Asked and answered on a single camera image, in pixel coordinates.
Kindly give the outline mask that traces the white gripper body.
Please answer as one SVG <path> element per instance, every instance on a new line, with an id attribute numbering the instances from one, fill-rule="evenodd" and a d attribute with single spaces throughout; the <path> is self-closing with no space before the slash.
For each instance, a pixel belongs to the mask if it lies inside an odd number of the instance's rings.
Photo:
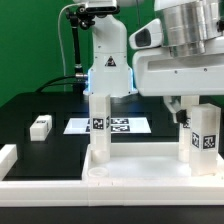
<path id="1" fill-rule="evenodd" d="M 224 94 L 224 47 L 218 44 L 203 55 L 183 58 L 172 58 L 162 48 L 138 51 L 133 69 L 143 96 Z"/>

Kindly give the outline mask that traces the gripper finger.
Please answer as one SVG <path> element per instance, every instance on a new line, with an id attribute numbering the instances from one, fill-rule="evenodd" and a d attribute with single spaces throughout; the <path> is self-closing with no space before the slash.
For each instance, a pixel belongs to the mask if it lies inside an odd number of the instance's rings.
<path id="1" fill-rule="evenodd" d="M 180 102 L 173 96 L 164 96 L 163 101 L 173 116 L 173 122 L 185 124 L 187 121 L 187 111 L 181 108 Z"/>

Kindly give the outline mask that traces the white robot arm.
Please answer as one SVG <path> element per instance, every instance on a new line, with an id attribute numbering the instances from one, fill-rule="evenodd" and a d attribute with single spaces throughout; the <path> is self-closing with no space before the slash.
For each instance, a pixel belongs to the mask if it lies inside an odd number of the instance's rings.
<path id="1" fill-rule="evenodd" d="M 114 18 L 134 0 L 74 0 L 80 26 L 93 29 L 89 91 L 161 96 L 176 123 L 178 96 L 224 94 L 224 0 L 155 0 L 156 18 L 131 36 Z"/>

